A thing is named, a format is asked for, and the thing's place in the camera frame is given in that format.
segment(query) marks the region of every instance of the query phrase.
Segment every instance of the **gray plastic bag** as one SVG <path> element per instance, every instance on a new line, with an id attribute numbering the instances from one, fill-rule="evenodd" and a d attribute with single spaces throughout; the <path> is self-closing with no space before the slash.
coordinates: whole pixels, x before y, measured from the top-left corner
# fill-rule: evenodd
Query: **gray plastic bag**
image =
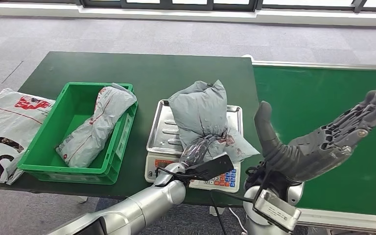
<path id="1" fill-rule="evenodd" d="M 234 164 L 259 154 L 235 127 L 228 125 L 227 94 L 219 80 L 214 84 L 197 81 L 168 100 L 184 149 L 198 138 L 217 136 L 209 146 L 205 162 L 223 152 L 227 152 Z"/>

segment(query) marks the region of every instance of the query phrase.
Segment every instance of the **green table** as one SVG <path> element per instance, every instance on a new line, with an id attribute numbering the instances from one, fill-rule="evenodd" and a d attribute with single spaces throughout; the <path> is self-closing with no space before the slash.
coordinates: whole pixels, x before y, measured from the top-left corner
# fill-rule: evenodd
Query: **green table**
<path id="1" fill-rule="evenodd" d="M 158 101 L 169 98 L 197 80 L 213 83 L 217 79 L 227 90 L 228 103 L 243 109 L 244 137 L 259 148 L 253 121 L 258 100 L 248 58 L 50 52 L 22 85 L 20 92 L 56 99 L 70 81 L 133 84 L 139 105 L 118 181 L 112 186 L 53 183 L 23 174 L 11 186 L 0 184 L 0 189 L 112 198 L 135 194 L 151 185 L 144 178 L 146 144 Z M 259 161 L 260 157 L 249 158 L 243 162 L 243 169 Z M 243 195 L 244 191 L 240 190 L 238 194 Z M 185 203 L 210 205 L 209 192 L 190 188 Z M 216 195 L 216 203 L 220 207 L 242 206 L 241 202 L 221 195 Z"/>
<path id="2" fill-rule="evenodd" d="M 248 58 L 50 52 L 20 92 L 55 99 L 68 81 L 127 82 L 139 107 L 119 180 L 112 186 L 40 182 L 24 174 L 0 189 L 123 198 L 149 186 L 143 173 L 146 143 L 158 100 L 196 80 L 220 79 L 228 103 L 243 109 L 245 138 L 260 150 L 253 116 L 258 99 L 273 106 L 272 121 L 284 142 L 330 122 L 376 88 L 376 67 L 250 62 Z M 244 170 L 261 156 L 245 160 Z M 204 190 L 188 189 L 185 203 L 209 205 Z M 241 202 L 217 197 L 220 207 Z M 376 129 L 342 166 L 305 185 L 299 223 L 376 232 Z"/>

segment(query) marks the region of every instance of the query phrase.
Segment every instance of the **stainless steel tray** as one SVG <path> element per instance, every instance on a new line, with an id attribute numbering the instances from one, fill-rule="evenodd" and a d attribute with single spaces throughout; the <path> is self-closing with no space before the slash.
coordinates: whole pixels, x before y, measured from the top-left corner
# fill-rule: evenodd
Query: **stainless steel tray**
<path id="1" fill-rule="evenodd" d="M 243 113 L 239 106 L 227 105 L 227 120 L 231 128 L 243 135 Z M 166 99 L 159 101 L 146 149 L 153 153 L 181 155 L 178 127 Z"/>

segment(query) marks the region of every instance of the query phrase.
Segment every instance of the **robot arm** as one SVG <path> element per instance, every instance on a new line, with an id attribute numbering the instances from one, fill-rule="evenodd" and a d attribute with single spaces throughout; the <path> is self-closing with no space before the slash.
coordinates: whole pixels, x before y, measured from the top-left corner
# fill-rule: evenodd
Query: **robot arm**
<path id="1" fill-rule="evenodd" d="M 186 165 L 172 163 L 166 170 L 184 173 Z M 185 199 L 185 184 L 162 172 L 151 187 L 102 211 L 84 214 L 49 235 L 133 235 L 151 225 Z"/>
<path id="2" fill-rule="evenodd" d="M 277 137 L 271 111 L 270 104 L 262 101 L 255 116 L 264 161 L 248 169 L 245 197 L 254 201 L 243 203 L 249 231 L 260 235 L 293 231 L 300 216 L 293 206 L 300 197 L 291 192 L 302 192 L 303 182 L 342 164 L 376 127 L 376 91 L 369 91 L 362 102 L 333 122 L 288 145 Z"/>
<path id="3" fill-rule="evenodd" d="M 183 202 L 190 179 L 210 180 L 233 169 L 229 156 L 223 153 L 201 163 L 212 137 L 193 142 L 180 162 L 160 167 L 151 187 L 102 211 L 87 213 L 60 226 L 49 235 L 133 235 L 151 225 L 168 210 Z"/>

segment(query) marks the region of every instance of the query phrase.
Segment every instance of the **white table leg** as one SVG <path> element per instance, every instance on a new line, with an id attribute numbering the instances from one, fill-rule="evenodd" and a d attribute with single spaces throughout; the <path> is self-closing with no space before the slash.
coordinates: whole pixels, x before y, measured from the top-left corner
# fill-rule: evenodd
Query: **white table leg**
<path id="1" fill-rule="evenodd" d="M 78 203 L 85 203 L 87 202 L 88 197 L 86 196 L 73 196 L 74 200 Z"/>
<path id="2" fill-rule="evenodd" d="M 217 207 L 217 210 L 219 214 L 222 214 L 224 212 L 224 208 L 221 207 Z M 212 214 L 213 216 L 217 216 L 214 207 L 210 207 L 210 214 Z"/>

